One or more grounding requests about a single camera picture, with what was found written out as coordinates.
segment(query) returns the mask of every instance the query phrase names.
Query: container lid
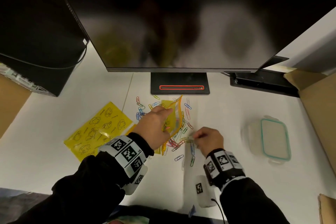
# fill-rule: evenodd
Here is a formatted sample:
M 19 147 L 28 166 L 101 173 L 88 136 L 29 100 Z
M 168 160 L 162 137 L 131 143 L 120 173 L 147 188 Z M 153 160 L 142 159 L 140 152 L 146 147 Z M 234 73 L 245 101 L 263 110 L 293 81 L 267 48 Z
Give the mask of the container lid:
M 292 157 L 286 125 L 276 119 L 261 119 L 261 145 L 269 158 L 289 161 Z

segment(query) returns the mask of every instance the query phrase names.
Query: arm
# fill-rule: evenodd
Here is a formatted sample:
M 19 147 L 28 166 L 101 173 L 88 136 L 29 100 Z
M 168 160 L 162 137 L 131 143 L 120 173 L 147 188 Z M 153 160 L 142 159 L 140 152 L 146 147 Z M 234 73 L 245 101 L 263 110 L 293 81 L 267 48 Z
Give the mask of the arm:
M 162 131 L 172 109 L 155 107 L 146 114 L 128 137 L 144 152 L 146 158 L 169 139 Z M 78 170 L 52 187 L 52 195 L 32 207 L 13 223 L 98 223 L 106 221 L 125 196 L 121 189 L 132 182 L 123 167 L 107 152 L 88 156 Z
M 224 150 L 223 137 L 215 129 L 203 127 L 195 133 L 194 138 L 206 158 Z M 220 202 L 230 224 L 251 221 L 289 223 L 279 207 L 241 169 L 233 180 L 228 179 L 229 171 L 220 172 L 213 182 L 222 192 Z

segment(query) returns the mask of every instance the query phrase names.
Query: red trim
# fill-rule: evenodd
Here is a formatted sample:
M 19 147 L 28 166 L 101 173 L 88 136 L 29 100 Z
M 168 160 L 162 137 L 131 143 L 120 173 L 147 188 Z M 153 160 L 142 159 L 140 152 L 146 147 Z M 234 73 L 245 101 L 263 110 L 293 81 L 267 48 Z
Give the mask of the red trim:
M 162 89 L 161 87 L 202 87 L 201 89 L 183 89 L 183 88 L 178 88 L 178 89 Z M 160 85 L 160 90 L 204 90 L 203 85 Z

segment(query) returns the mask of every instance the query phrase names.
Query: hand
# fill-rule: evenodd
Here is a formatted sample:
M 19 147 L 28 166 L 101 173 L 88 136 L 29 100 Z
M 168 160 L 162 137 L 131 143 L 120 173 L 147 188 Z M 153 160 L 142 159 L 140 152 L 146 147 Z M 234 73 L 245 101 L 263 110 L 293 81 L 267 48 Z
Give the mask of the hand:
M 213 128 L 203 127 L 193 135 L 194 142 L 204 155 L 218 148 L 224 148 L 224 138 L 220 132 Z
M 132 132 L 142 136 L 150 148 L 156 150 L 170 138 L 168 131 L 162 131 L 162 128 L 172 112 L 172 108 L 165 109 L 161 106 L 156 106 L 139 120 Z

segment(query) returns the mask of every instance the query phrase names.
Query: person's left arm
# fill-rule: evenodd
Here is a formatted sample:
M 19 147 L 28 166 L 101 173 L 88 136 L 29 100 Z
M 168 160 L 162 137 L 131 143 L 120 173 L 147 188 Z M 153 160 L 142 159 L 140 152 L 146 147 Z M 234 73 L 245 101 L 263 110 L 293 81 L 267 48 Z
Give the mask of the person's left arm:
M 172 109 L 155 107 L 127 135 L 144 152 L 146 158 L 169 139 L 162 126 Z M 23 213 L 19 223 L 98 223 L 102 224 L 125 196 L 121 189 L 132 182 L 117 160 L 105 151 L 88 156 L 78 170 L 52 188 L 53 194 Z

